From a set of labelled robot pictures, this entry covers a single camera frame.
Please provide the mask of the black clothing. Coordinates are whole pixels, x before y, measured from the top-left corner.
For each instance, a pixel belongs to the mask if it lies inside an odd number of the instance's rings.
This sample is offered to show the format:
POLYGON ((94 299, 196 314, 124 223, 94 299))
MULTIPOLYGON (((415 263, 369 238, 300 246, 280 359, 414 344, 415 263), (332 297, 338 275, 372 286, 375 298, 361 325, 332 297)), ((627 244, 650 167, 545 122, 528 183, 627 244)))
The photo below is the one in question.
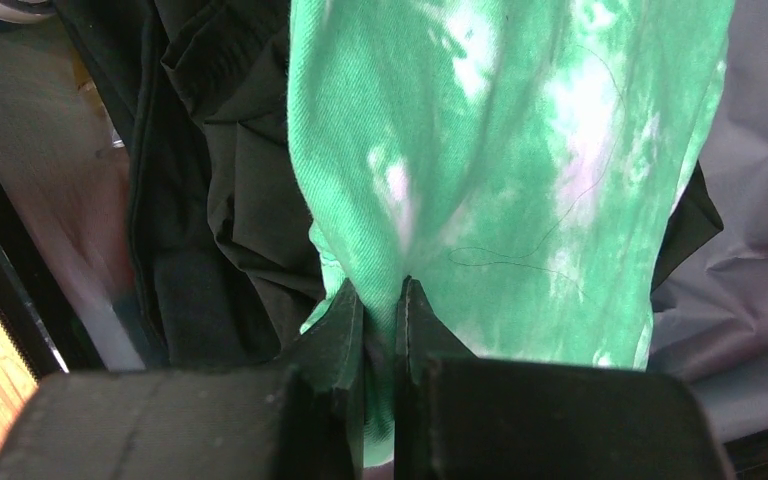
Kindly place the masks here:
MULTIPOLYGON (((295 1, 59 1, 132 160, 129 245, 175 363, 268 357, 332 300, 289 151, 295 1)), ((652 288, 718 230, 696 163, 652 288)))

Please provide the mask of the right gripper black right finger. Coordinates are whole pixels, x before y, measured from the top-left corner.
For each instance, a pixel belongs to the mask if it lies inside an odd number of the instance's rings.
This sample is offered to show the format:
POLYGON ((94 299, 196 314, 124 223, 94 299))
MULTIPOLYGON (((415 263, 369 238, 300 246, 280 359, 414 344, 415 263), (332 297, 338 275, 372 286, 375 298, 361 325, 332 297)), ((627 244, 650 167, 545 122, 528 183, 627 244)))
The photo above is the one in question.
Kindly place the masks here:
POLYGON ((398 479, 731 479, 689 389, 662 374, 480 358, 406 279, 398 479))

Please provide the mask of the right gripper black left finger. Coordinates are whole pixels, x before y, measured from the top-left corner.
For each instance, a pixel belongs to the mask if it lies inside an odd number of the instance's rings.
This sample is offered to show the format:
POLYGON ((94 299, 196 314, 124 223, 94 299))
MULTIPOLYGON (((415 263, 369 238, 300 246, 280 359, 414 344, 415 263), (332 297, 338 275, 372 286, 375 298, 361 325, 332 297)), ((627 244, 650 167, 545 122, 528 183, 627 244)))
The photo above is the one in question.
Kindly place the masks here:
POLYGON ((0 448, 0 479, 358 479, 363 323, 344 283, 260 365, 52 375, 0 448))

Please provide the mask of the green tie-dye garment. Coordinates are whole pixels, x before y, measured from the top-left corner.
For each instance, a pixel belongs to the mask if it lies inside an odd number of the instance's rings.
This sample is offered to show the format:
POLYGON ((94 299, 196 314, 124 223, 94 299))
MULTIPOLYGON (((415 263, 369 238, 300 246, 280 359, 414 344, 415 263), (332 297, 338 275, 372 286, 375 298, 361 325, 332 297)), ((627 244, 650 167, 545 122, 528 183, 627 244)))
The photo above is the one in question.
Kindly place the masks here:
POLYGON ((295 1, 288 139, 326 297, 365 329, 364 463, 394 455, 403 281, 474 353, 642 369, 731 1, 295 1))

